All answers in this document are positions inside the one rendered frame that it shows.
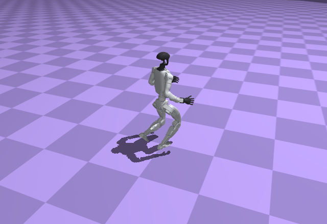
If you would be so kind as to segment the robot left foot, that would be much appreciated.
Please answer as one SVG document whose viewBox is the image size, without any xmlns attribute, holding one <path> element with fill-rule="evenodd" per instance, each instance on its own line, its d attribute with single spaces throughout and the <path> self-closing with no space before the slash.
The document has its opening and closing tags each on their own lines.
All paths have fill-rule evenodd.
<svg viewBox="0 0 327 224">
<path fill-rule="evenodd" d="M 139 136 L 140 136 L 142 139 L 146 140 L 147 142 L 149 141 L 148 138 L 147 138 L 147 136 L 145 136 L 145 133 L 140 133 Z"/>
</svg>

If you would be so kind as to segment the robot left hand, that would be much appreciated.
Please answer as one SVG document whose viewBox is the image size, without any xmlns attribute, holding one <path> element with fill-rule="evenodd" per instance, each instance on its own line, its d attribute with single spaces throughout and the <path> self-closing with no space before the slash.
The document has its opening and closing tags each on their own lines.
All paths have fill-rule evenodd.
<svg viewBox="0 0 327 224">
<path fill-rule="evenodd" d="M 172 83 L 173 83 L 173 82 L 178 83 L 177 81 L 179 82 L 179 77 L 173 76 L 173 81 L 172 81 Z"/>
</svg>

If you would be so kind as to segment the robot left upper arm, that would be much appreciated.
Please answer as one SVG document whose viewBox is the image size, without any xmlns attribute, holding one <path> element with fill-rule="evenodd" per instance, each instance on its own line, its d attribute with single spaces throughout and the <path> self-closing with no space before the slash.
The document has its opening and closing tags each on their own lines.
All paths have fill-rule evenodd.
<svg viewBox="0 0 327 224">
<path fill-rule="evenodd" d="M 155 68 L 156 67 L 152 68 L 152 72 L 151 72 L 151 75 L 150 75 L 150 78 L 149 78 L 149 81 L 148 81 L 149 84 L 152 85 L 152 86 L 154 85 L 154 70 L 155 70 Z"/>
</svg>

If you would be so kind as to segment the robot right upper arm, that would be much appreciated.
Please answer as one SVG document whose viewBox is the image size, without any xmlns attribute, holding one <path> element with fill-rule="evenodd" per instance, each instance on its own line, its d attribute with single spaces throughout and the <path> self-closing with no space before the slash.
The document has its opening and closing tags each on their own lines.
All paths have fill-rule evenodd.
<svg viewBox="0 0 327 224">
<path fill-rule="evenodd" d="M 168 98 L 167 96 L 167 93 L 170 92 L 170 88 L 171 88 L 171 84 L 172 84 L 172 81 L 173 81 L 173 76 L 169 73 L 169 72 L 166 72 L 166 75 L 165 75 L 165 90 L 164 90 L 164 97 L 165 98 Z"/>
</svg>

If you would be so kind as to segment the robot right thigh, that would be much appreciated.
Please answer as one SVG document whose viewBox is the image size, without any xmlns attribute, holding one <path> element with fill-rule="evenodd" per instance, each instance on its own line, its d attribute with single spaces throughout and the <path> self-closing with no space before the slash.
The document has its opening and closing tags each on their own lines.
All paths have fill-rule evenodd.
<svg viewBox="0 0 327 224">
<path fill-rule="evenodd" d="M 172 122 L 172 126 L 175 127 L 175 125 L 180 122 L 181 123 L 181 115 L 180 115 L 180 112 L 179 110 L 174 107 L 173 105 L 169 104 L 168 106 L 167 105 L 164 105 L 163 106 L 163 109 L 165 110 L 165 112 L 169 115 L 171 115 L 174 120 Z"/>
</svg>

